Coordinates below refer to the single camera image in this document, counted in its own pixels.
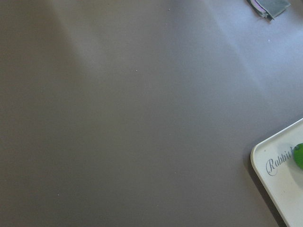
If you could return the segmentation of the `grey folded cloth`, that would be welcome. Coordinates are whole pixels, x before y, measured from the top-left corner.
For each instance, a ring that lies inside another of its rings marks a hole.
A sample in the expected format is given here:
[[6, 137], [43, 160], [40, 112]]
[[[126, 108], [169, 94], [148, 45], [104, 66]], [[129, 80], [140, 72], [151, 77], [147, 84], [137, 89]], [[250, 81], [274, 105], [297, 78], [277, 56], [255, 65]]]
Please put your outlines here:
[[288, 0], [247, 0], [247, 2], [262, 18], [269, 20], [275, 19], [291, 6]]

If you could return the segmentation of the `cream rabbit tray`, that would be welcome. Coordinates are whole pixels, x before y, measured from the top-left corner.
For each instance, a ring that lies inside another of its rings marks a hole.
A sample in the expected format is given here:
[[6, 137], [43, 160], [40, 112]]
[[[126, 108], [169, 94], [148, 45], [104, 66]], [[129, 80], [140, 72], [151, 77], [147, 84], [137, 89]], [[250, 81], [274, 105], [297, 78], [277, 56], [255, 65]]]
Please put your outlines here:
[[293, 156], [302, 141], [303, 121], [298, 120], [257, 144], [250, 154], [254, 171], [288, 227], [303, 225], [303, 170]]

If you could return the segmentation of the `green lime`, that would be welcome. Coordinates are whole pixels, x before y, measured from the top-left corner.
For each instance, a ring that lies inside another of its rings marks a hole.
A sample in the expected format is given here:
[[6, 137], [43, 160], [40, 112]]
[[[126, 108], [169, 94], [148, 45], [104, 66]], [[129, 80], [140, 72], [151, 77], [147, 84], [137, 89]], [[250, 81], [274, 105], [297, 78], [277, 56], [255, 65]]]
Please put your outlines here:
[[300, 169], [303, 169], [303, 144], [297, 144], [293, 149], [294, 161]]

